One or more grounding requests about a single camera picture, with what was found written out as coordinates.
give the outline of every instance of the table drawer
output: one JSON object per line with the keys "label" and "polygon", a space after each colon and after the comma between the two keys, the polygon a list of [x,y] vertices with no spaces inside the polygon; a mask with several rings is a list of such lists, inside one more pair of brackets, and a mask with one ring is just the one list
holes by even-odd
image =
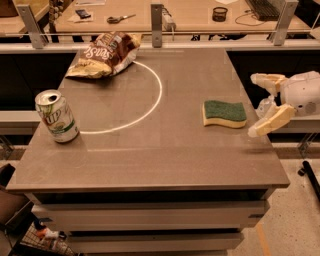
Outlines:
{"label": "table drawer", "polygon": [[215,251],[236,248],[243,240],[241,233],[165,234],[124,237],[70,237],[72,250],[83,253]]}
{"label": "table drawer", "polygon": [[266,201],[35,205],[32,212],[64,231],[244,228],[265,214]]}

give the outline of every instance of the gray tabletop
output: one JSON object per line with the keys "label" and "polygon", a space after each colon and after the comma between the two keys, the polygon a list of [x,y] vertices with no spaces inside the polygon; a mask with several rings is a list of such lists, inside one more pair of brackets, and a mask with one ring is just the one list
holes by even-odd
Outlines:
{"label": "gray tabletop", "polygon": [[[41,123],[9,190],[289,185],[268,138],[247,136],[257,116],[224,49],[140,49],[136,61],[112,78],[62,81],[81,133],[58,144]],[[201,106],[209,99],[243,102],[246,126],[204,127]]]}

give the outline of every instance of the chip bag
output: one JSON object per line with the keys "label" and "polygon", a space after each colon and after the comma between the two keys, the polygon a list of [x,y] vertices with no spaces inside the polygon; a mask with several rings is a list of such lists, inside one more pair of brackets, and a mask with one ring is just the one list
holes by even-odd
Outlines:
{"label": "chip bag", "polygon": [[68,69],[66,77],[96,79],[116,75],[136,59],[140,43],[141,34],[101,34],[81,52],[78,62]]}

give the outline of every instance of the tiled floor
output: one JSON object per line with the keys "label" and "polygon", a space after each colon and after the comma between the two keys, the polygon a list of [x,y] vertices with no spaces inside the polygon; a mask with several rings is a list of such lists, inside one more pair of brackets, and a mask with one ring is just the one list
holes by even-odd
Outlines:
{"label": "tiled floor", "polygon": [[[269,198],[269,211],[256,227],[243,231],[244,241],[235,250],[228,252],[172,253],[170,256],[320,255],[320,203],[307,175],[301,177],[297,174],[303,160],[293,144],[289,147],[281,143],[274,146],[291,184],[287,189],[278,189]],[[308,157],[306,160],[310,162],[315,175],[319,178],[319,144],[311,148]],[[9,251],[9,244],[3,233],[0,233],[0,256],[7,256]]]}

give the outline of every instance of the yellow sponge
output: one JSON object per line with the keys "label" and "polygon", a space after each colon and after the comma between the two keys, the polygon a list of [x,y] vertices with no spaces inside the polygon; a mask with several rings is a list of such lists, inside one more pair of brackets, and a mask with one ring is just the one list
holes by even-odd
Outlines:
{"label": "yellow sponge", "polygon": [[204,126],[215,124],[230,128],[241,128],[247,122],[242,102],[228,103],[207,100],[203,103],[202,113]]}

